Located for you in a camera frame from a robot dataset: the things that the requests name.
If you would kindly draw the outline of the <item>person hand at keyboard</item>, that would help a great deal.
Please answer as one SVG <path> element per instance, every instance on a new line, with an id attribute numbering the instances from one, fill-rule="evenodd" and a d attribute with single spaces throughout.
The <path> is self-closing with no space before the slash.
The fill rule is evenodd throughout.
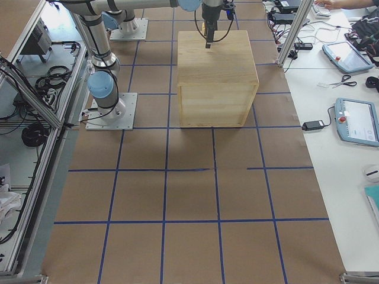
<path id="1" fill-rule="evenodd" d="M 333 10 L 335 8 L 335 2 L 333 0 L 315 0 L 314 1 L 315 5 L 324 7 L 328 10 Z"/>

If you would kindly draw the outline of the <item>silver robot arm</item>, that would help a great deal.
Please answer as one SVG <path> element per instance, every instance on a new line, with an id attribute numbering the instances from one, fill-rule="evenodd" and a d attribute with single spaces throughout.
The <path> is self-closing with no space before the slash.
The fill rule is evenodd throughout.
<path id="1" fill-rule="evenodd" d="M 94 26 L 88 28 L 88 35 L 92 37 L 90 48 L 97 57 L 107 56 L 111 53 L 107 30 L 123 30 L 119 33 L 122 40 L 133 38 L 141 40 L 146 38 L 147 27 L 144 24 L 147 24 L 147 19 L 135 19 L 133 9 L 105 11 L 94 21 Z M 217 42 L 214 39 L 216 28 L 217 23 L 211 22 L 205 25 L 206 34 L 200 31 L 183 31 L 178 33 L 178 40 L 186 43 L 202 38 L 205 41 L 205 47 L 209 49 L 211 44 Z"/>
<path id="2" fill-rule="evenodd" d="M 120 64 L 111 51 L 106 34 L 104 16 L 119 26 L 123 21 L 133 21 L 135 9 L 180 7 L 187 12 L 202 9 L 205 23 L 206 48 L 215 42 L 214 33 L 222 10 L 233 5 L 227 1 L 59 1 L 72 14 L 79 17 L 79 33 L 92 54 L 94 74 L 88 79 L 88 89 L 98 106 L 96 118 L 87 121 L 99 123 L 120 122 L 125 116 L 126 105 L 118 91 L 117 75 Z"/>

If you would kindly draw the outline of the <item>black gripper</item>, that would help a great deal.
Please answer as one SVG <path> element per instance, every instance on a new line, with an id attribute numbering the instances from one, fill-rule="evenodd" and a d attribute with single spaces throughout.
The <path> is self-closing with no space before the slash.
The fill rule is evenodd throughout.
<path id="1" fill-rule="evenodd" d="M 214 41 L 214 31 L 220 18 L 221 6 L 202 5 L 202 18 L 205 21 L 205 47 L 209 49 Z"/>

